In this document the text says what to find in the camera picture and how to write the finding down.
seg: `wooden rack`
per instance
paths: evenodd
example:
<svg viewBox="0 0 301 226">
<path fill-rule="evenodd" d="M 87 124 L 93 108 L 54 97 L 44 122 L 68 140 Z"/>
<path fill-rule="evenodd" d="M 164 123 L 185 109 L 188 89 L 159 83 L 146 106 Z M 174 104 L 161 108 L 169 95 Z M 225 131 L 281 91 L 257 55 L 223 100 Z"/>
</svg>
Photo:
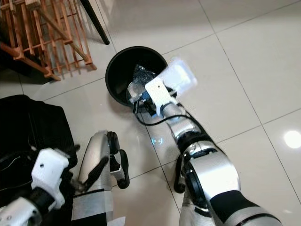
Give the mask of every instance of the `wooden rack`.
<svg viewBox="0 0 301 226">
<path fill-rule="evenodd" d="M 0 9 L 10 42 L 0 42 L 0 48 L 14 60 L 56 81 L 61 80 L 56 72 L 70 71 L 72 66 L 79 68 L 80 61 L 97 69 L 75 0 L 1 0 Z"/>
</svg>

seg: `white tile floor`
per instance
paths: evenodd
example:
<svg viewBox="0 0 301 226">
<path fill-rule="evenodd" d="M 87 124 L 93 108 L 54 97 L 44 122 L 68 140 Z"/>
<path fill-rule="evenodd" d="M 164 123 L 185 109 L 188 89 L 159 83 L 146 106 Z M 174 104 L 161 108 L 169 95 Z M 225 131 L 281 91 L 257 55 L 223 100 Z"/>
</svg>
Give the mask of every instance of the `white tile floor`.
<svg viewBox="0 0 301 226">
<path fill-rule="evenodd" d="M 117 132 L 128 153 L 131 185 L 113 188 L 115 216 L 126 216 L 127 226 L 174 226 L 182 205 L 173 190 L 176 146 L 165 125 L 139 125 L 129 108 L 110 97 L 103 78 L 110 59 L 129 46 L 151 47 L 166 60 L 180 56 L 199 83 L 181 102 L 234 162 L 246 197 L 284 225 L 300 225 L 301 2 L 90 2 L 111 41 L 103 45 L 87 20 L 98 70 L 82 69 L 45 85 L 2 74 L 0 97 L 24 93 L 62 106 L 82 147 L 79 159 L 96 131 Z M 153 146 L 152 138 L 163 143 Z"/>
</svg>

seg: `black trash can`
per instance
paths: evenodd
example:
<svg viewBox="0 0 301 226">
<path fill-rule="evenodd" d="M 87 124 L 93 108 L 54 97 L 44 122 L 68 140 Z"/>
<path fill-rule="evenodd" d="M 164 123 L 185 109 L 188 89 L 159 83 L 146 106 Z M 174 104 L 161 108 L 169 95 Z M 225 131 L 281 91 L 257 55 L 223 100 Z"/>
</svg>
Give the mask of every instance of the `black trash can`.
<svg viewBox="0 0 301 226">
<path fill-rule="evenodd" d="M 117 53 L 109 62 L 105 83 L 110 95 L 125 106 L 131 106 L 126 93 L 128 85 L 133 81 L 137 64 L 156 74 L 160 74 L 167 67 L 161 54 L 148 47 L 134 46 Z"/>
</svg>

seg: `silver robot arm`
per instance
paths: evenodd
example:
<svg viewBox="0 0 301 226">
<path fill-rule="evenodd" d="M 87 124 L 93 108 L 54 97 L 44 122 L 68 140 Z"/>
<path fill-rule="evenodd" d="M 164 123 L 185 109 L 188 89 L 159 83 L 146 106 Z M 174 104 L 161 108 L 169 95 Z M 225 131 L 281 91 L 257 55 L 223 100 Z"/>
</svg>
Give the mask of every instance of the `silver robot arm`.
<svg viewBox="0 0 301 226">
<path fill-rule="evenodd" d="M 181 226 L 282 225 L 276 217 L 242 195 L 234 165 L 199 122 L 169 95 L 160 75 L 147 83 L 145 89 L 157 115 L 165 118 L 169 125 L 181 153 L 179 183 L 181 178 L 185 180 L 188 191 L 181 211 Z"/>
</svg>

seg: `wooden slat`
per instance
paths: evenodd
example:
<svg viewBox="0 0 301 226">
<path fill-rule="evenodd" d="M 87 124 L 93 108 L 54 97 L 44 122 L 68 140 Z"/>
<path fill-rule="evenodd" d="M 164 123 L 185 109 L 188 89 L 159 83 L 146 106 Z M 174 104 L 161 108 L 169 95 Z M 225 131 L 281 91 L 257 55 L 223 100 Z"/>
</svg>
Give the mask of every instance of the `wooden slat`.
<svg viewBox="0 0 301 226">
<path fill-rule="evenodd" d="M 36 49 L 38 50 L 38 56 L 40 57 L 41 65 L 42 65 L 42 67 L 45 67 L 45 62 L 44 62 L 44 57 L 43 57 L 43 50 L 41 48 L 40 38 L 39 38 L 39 34 L 38 34 L 38 29 L 37 29 L 37 26 L 36 26 L 36 23 L 35 23 L 35 18 L 34 18 L 33 11 L 30 11 L 30 16 L 31 16 L 30 24 L 31 24 L 31 27 L 33 29 L 33 42 L 35 44 L 33 46 L 33 48 L 35 50 Z"/>
<path fill-rule="evenodd" d="M 67 0 L 67 2 L 68 2 L 68 6 L 69 6 L 69 9 L 70 9 L 71 15 L 72 15 L 71 18 L 72 18 L 72 21 L 74 23 L 75 33 L 76 33 L 76 37 L 77 37 L 78 42 L 79 42 L 79 47 L 83 51 L 83 47 L 82 47 L 81 41 L 80 41 L 79 31 L 77 29 L 77 25 L 76 25 L 76 21 L 75 21 L 74 15 L 73 15 L 73 10 L 72 10 L 72 6 L 71 6 L 71 3 L 70 3 L 70 0 Z"/>
<path fill-rule="evenodd" d="M 44 12 L 44 11 L 47 10 L 45 0 L 42 0 L 41 4 L 42 4 L 42 7 L 37 8 L 37 11 L 38 11 L 38 13 L 40 13 L 41 16 L 43 16 L 41 14 L 41 12 Z M 50 23 L 47 23 L 47 28 L 48 28 L 48 31 L 49 31 L 49 37 L 50 37 L 50 40 L 51 40 L 51 46 L 52 46 L 52 51 L 53 51 L 53 55 L 54 55 L 54 59 L 55 59 L 55 64 L 57 66 L 57 70 L 59 71 L 59 73 L 62 73 L 62 69 L 60 67 L 60 60 L 59 60 L 58 54 L 57 54 L 56 43 L 55 43 L 55 40 L 54 40 L 55 38 L 54 38 L 53 30 L 52 30 L 53 25 L 50 24 Z"/>
<path fill-rule="evenodd" d="M 21 3 L 24 3 L 24 2 L 25 2 L 25 0 L 15 0 L 14 4 L 18 5 L 18 4 L 21 4 Z M 7 10 L 9 8 L 10 8 L 10 3 L 6 3 L 6 4 L 4 4 L 3 6 L 0 7 L 1 10 Z"/>
<path fill-rule="evenodd" d="M 8 45 L 4 44 L 3 42 L 0 42 L 0 49 L 2 49 L 3 51 L 9 53 L 13 57 L 17 57 L 19 55 L 18 51 L 16 51 L 15 49 L 9 47 Z M 30 60 L 26 57 L 24 57 L 24 59 L 20 59 L 20 60 L 23 61 L 24 63 L 28 64 L 29 66 L 41 71 L 44 74 L 49 73 L 49 71 L 46 70 L 46 68 L 42 67 L 41 65 L 38 65 L 36 62 L 33 62 L 32 60 Z"/>
<path fill-rule="evenodd" d="M 41 30 L 41 26 L 40 26 L 40 18 L 39 18 L 38 12 L 36 10 L 34 10 L 33 15 L 34 15 L 34 20 L 35 20 L 35 23 L 36 23 L 36 26 L 37 26 L 37 32 L 38 32 L 38 35 L 39 35 L 41 49 L 43 51 L 45 51 L 44 38 L 43 38 L 43 33 L 42 33 L 42 30 Z"/>
<path fill-rule="evenodd" d="M 62 25 L 62 21 L 61 21 L 61 15 L 60 15 L 60 12 L 59 12 L 59 10 L 57 8 L 56 0 L 52 0 L 51 1 L 51 6 L 52 6 L 52 9 L 53 9 L 53 11 L 55 13 L 57 23 L 58 23 L 59 27 L 63 30 L 63 25 Z M 63 56 L 64 56 L 64 60 L 65 60 L 65 63 L 66 63 L 66 68 L 67 68 L 68 71 L 70 71 L 69 61 L 68 61 L 68 58 L 67 58 L 67 54 L 66 54 L 66 50 L 65 50 L 65 46 L 64 46 L 63 40 L 61 40 L 60 43 L 61 43 L 62 49 L 63 49 Z"/>
<path fill-rule="evenodd" d="M 67 18 L 67 12 L 66 12 L 66 8 L 65 8 L 65 5 L 63 3 L 63 0 L 60 0 L 60 5 L 61 5 L 63 17 L 64 17 L 64 22 L 65 22 L 67 34 L 69 36 L 69 39 L 72 40 L 71 29 L 70 29 L 69 21 L 68 21 L 68 18 Z M 74 51 L 73 48 L 71 48 L 71 50 L 72 50 L 72 55 L 73 55 L 73 58 L 74 58 L 74 61 L 75 61 L 75 67 L 78 68 L 79 63 L 78 63 L 75 51 Z"/>
<path fill-rule="evenodd" d="M 40 0 L 25 0 L 26 7 L 30 10 L 41 7 Z"/>
<path fill-rule="evenodd" d="M 22 10 L 22 15 L 23 15 L 23 20 L 24 20 L 24 26 L 25 26 L 25 32 L 26 32 L 29 52 L 31 55 L 34 55 L 34 51 L 32 49 L 32 36 L 31 36 L 32 31 L 30 30 L 30 27 L 28 24 L 29 22 L 28 22 L 28 17 L 27 17 L 27 10 L 26 10 L 26 6 L 24 4 L 21 5 L 21 10 Z"/>
<path fill-rule="evenodd" d="M 79 27 L 80 27 L 80 29 L 81 29 L 81 33 L 82 33 L 83 40 L 84 40 L 84 43 L 85 43 L 87 55 L 88 55 L 90 61 L 92 61 L 92 60 L 91 60 L 91 55 L 90 55 L 89 46 L 88 46 L 88 42 L 87 42 L 87 38 L 86 38 L 86 34 L 85 34 L 85 31 L 84 31 L 84 28 L 83 28 L 83 24 L 82 24 L 82 22 L 81 22 L 81 19 L 80 19 L 80 17 L 79 17 L 79 11 L 78 11 L 78 9 L 77 9 L 77 5 L 76 5 L 75 0 L 73 0 L 73 4 L 74 4 L 74 7 L 75 7 L 75 12 L 76 12 L 76 15 L 77 15 L 77 20 L 78 20 L 78 22 L 79 22 Z"/>
<path fill-rule="evenodd" d="M 13 22 L 14 22 L 14 26 L 15 26 L 17 44 L 18 44 L 18 48 L 19 48 L 19 52 L 20 52 L 17 59 L 20 59 L 20 58 L 23 59 L 24 58 L 23 45 L 22 45 L 22 39 L 21 39 L 21 34 L 20 34 L 20 26 L 19 26 L 19 22 L 18 22 L 16 13 L 12 12 L 12 17 L 13 17 Z"/>
<path fill-rule="evenodd" d="M 57 23 L 51 18 L 51 16 L 45 12 L 45 10 L 42 9 L 38 9 L 39 13 L 41 16 L 43 16 L 43 18 L 47 21 L 47 23 L 49 23 L 51 25 L 51 27 L 57 31 L 63 39 L 68 40 L 68 35 L 65 33 L 65 31 L 63 31 L 62 29 L 59 28 L 59 26 L 57 25 Z M 74 48 L 74 50 L 85 60 L 88 60 L 88 57 L 85 55 L 85 53 L 74 43 L 70 43 L 70 46 L 72 48 Z"/>
<path fill-rule="evenodd" d="M 13 3 L 13 0 L 9 0 L 9 9 L 12 13 L 16 13 L 16 6 Z"/>
<path fill-rule="evenodd" d="M 11 23 L 11 17 L 10 17 L 9 10 L 6 10 L 5 17 L 6 17 L 6 22 L 8 24 L 8 34 L 9 34 L 10 46 L 12 48 L 15 48 L 16 47 L 15 36 L 14 36 L 14 32 L 13 32 L 13 25 Z"/>
<path fill-rule="evenodd" d="M 52 77 L 53 73 L 51 71 L 50 55 L 49 55 L 49 52 L 48 52 L 47 48 L 44 51 L 44 57 L 45 57 L 45 62 L 48 65 L 46 68 L 49 70 L 49 73 L 45 74 L 44 77 L 49 78 L 49 77 Z"/>
</svg>

